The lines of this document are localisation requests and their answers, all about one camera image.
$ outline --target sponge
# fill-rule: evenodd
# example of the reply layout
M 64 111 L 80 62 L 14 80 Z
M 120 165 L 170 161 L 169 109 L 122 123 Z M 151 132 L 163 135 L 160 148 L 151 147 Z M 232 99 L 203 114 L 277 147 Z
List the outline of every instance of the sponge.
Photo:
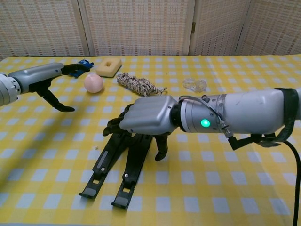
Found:
M 96 74 L 101 77 L 113 78 L 120 67 L 121 59 L 117 57 L 108 57 L 96 68 Z

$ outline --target metal hinge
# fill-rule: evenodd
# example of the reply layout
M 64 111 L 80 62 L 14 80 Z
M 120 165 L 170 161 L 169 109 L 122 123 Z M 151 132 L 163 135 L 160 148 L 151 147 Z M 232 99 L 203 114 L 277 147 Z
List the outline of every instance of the metal hinge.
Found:
M 192 30 L 191 30 L 192 34 L 194 34 L 195 29 L 196 29 L 196 22 L 192 22 Z

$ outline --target table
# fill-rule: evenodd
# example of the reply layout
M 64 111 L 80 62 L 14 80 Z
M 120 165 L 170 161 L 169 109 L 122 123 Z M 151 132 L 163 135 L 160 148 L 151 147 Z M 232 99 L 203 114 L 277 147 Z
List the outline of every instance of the table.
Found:
M 96 65 L 103 57 L 87 57 Z M 201 78 L 204 94 L 247 92 L 276 87 L 298 88 L 301 55 L 290 56 L 123 56 L 119 72 L 145 77 L 168 87 L 174 98 L 200 95 L 182 86 Z M 0 72 L 81 58 L 9 57 Z M 65 105 L 61 113 L 35 93 L 21 95 L 0 108 L 0 223 L 81 225 L 291 225 L 295 159 L 284 145 L 248 145 L 232 151 L 224 135 L 169 136 L 167 157 L 155 162 L 151 144 L 127 211 L 112 208 L 121 183 L 126 153 L 112 168 L 97 198 L 78 195 L 110 137 L 107 121 L 138 96 L 116 78 L 104 79 L 100 94 L 78 79 L 62 76 L 51 90 Z M 289 140 L 300 150 L 300 122 Z

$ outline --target rope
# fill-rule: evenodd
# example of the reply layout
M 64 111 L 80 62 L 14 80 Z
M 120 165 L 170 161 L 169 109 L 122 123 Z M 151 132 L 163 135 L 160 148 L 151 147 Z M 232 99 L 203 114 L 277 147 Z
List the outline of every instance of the rope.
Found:
M 148 79 L 138 79 L 135 76 L 130 76 L 128 73 L 118 74 L 116 79 L 120 85 L 144 97 L 158 93 L 161 95 L 167 89 L 167 87 L 159 89 Z

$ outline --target blue object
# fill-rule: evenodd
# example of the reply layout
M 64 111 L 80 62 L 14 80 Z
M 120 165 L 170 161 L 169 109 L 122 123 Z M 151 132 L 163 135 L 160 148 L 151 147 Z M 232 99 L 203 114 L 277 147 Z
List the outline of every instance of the blue object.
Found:
M 87 60 L 81 60 L 81 61 L 78 62 L 78 64 L 84 65 L 84 66 L 87 67 L 87 68 L 91 68 L 91 67 L 94 66 L 94 63 L 93 63 L 93 62 L 89 63 L 89 61 L 87 61 Z M 83 73 L 85 73 L 85 72 L 82 71 L 82 70 L 77 70 L 76 73 L 69 73 L 69 75 L 71 75 L 71 76 L 74 77 L 74 78 L 78 78 L 78 77 L 81 76 Z

